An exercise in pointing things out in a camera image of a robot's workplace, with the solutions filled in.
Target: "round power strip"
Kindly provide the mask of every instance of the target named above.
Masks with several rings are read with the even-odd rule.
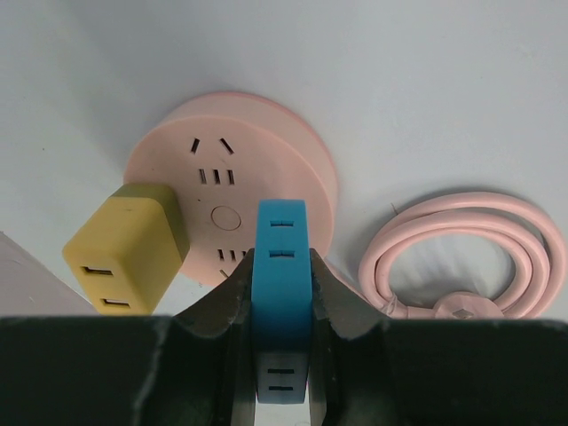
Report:
[[[191,246],[181,272],[203,284],[220,284],[255,246],[260,200],[305,200],[311,247],[325,256],[331,245],[331,156],[303,120],[267,99],[213,93],[190,100],[138,143],[124,183],[174,189]]]

